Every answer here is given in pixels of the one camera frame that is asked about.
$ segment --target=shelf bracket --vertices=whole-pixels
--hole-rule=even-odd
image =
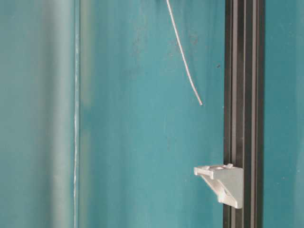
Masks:
[[[201,176],[218,196],[218,202],[240,209],[243,207],[244,174],[242,168],[228,165],[199,166],[194,174]]]

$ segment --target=white plastic bracket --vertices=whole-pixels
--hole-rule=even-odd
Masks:
[[[244,172],[242,168],[228,165],[199,166],[194,174],[201,176],[218,196],[218,202],[237,209],[243,207]]]

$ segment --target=wire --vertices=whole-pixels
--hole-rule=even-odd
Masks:
[[[179,34],[177,32],[177,29],[176,29],[176,25],[175,25],[175,21],[174,21],[174,17],[173,17],[173,13],[172,13],[172,9],[171,9],[171,5],[170,5],[169,0],[167,0],[167,6],[168,6],[169,13],[170,13],[172,25],[173,25],[173,28],[174,28],[174,31],[175,31],[177,43],[179,44],[179,47],[180,47],[180,53],[181,53],[181,56],[182,56],[182,60],[184,61],[184,65],[185,65],[185,68],[186,68],[187,76],[189,78],[189,81],[190,81],[190,84],[192,86],[193,92],[195,93],[195,96],[197,97],[197,99],[199,101],[199,104],[203,105],[203,103],[202,103],[202,101],[200,99],[200,96],[199,96],[198,92],[196,91],[196,88],[195,88],[194,83],[192,81],[192,77],[190,75],[190,71],[189,71],[189,68],[188,68],[188,64],[187,64],[187,61],[186,61],[186,58],[185,58],[184,51],[183,51],[182,46],[181,46],[180,37],[179,37]]]

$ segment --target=vertical rail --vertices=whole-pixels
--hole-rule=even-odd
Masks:
[[[226,0],[224,163],[244,169],[244,206],[224,206],[224,228],[261,228],[264,0]]]

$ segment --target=teal wall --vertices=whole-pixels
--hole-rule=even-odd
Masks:
[[[304,2],[266,0],[264,227],[304,227]]]
[[[0,227],[73,225],[74,3],[0,0]]]
[[[223,0],[81,2],[81,228],[219,228],[193,167],[222,164]]]

